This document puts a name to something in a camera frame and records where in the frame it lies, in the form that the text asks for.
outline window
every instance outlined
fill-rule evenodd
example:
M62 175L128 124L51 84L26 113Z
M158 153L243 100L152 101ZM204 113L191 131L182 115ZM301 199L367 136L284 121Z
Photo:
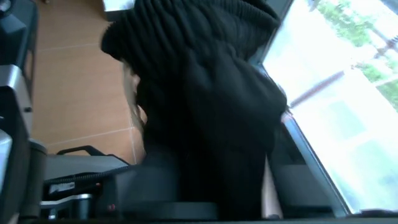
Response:
M398 210L396 6L294 0L263 61L289 103L314 90L292 114L353 213Z

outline black fabric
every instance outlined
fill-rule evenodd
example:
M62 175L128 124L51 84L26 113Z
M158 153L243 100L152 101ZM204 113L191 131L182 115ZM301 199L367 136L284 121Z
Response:
M137 0L101 43L141 78L147 153L176 152L182 200L216 202L225 220L261 217L286 98L247 60L278 25L261 0Z

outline white label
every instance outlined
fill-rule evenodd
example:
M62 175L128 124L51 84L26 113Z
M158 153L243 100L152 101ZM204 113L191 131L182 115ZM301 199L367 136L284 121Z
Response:
M74 189L74 188L75 188L74 182L70 182L70 183L66 183L66 184L54 184L54 185L51 185L49 194L52 194L54 192L63 192L65 190L70 190L70 189Z

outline tiled floor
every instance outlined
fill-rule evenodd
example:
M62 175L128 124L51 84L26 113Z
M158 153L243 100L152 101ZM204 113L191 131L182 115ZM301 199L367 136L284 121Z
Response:
M49 153L92 145L135 164L144 151L122 89L121 65L100 51L101 0L39 7L33 137Z

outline black garment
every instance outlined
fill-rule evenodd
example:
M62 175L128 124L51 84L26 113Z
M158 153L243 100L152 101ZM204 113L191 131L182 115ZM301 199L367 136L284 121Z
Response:
M176 152L182 200L216 202L223 219L261 217L286 98L247 60L278 24L261 0L137 0L103 36L102 50L141 78L147 154Z

